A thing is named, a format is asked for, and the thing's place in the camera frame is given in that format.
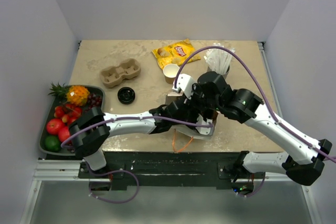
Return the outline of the brown paper takeout bag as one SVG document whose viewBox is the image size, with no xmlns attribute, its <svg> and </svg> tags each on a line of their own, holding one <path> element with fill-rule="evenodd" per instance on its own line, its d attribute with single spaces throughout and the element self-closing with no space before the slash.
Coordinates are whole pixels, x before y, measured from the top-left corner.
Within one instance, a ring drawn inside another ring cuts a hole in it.
<svg viewBox="0 0 336 224">
<path fill-rule="evenodd" d="M 171 102 L 175 101 L 177 98 L 179 98 L 181 96 L 182 96 L 181 94 L 177 94 L 177 93 L 174 93 L 174 92 L 169 92 L 165 96 L 165 104 L 170 104 Z M 213 128 L 212 131 L 209 132 L 209 134 L 205 134 L 205 135 L 200 134 L 196 130 L 190 129 L 186 125 L 176 125 L 176 126 L 172 126 L 172 128 L 174 129 L 172 147 L 173 147 L 173 152 L 175 152 L 175 153 L 180 153 L 183 150 L 185 150 L 195 139 L 197 139 L 197 140 L 210 140 L 214 135 L 214 128 Z M 185 135 L 185 136 L 190 137 L 189 142 L 184 147 L 180 148 L 179 150 L 177 150 L 176 146 L 175 146 L 178 132 Z"/>
</svg>

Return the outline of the brown paper cup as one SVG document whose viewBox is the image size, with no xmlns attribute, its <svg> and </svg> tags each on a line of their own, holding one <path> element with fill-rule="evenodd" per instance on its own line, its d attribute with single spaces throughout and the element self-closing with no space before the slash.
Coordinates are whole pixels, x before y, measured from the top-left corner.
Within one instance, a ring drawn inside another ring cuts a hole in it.
<svg viewBox="0 0 336 224">
<path fill-rule="evenodd" d="M 177 76 L 180 67 L 176 64 L 168 64 L 163 68 L 163 74 L 165 78 L 165 82 L 168 84 L 172 84 Z"/>
</svg>

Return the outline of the cardboard cup carrier tray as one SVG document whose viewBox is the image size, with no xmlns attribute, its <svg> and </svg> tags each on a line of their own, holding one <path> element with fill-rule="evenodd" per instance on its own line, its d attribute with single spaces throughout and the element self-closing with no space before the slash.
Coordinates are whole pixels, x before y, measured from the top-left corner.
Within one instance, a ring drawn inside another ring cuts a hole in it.
<svg viewBox="0 0 336 224">
<path fill-rule="evenodd" d="M 99 73 L 102 84 L 107 88 L 114 88 L 123 80 L 130 80 L 141 73 L 140 63 L 133 58 L 129 58 L 119 63 L 117 66 L 109 66 Z"/>
</svg>

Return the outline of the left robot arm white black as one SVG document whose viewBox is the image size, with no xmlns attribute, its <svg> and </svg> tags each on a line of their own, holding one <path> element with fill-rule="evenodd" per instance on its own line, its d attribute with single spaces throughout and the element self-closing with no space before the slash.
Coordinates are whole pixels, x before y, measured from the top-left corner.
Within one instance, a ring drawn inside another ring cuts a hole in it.
<svg viewBox="0 0 336 224">
<path fill-rule="evenodd" d="M 70 125 L 69 132 L 76 158 L 85 160 L 91 173 L 103 178 L 109 171 L 101 149 L 106 139 L 133 133 L 159 134 L 183 124 L 193 137 L 211 132 L 207 123 L 201 124 L 198 110 L 183 99 L 139 114 L 109 114 L 103 113 L 100 107 L 92 108 Z"/>
</svg>

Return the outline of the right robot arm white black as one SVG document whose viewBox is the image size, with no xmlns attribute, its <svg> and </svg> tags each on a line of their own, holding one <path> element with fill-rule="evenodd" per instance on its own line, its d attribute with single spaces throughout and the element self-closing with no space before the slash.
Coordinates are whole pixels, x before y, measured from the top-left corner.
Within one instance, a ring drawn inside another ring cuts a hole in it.
<svg viewBox="0 0 336 224">
<path fill-rule="evenodd" d="M 300 132 L 267 107 L 265 101 L 247 89 L 232 89 L 215 72 L 190 81 L 186 90 L 191 104 L 201 112 L 218 111 L 224 117 L 262 133 L 282 152 L 242 152 L 234 165 L 234 173 L 246 178 L 254 173 L 278 173 L 292 181 L 312 185 L 324 169 L 324 154 L 329 154 L 332 143 L 316 140 Z"/>
</svg>

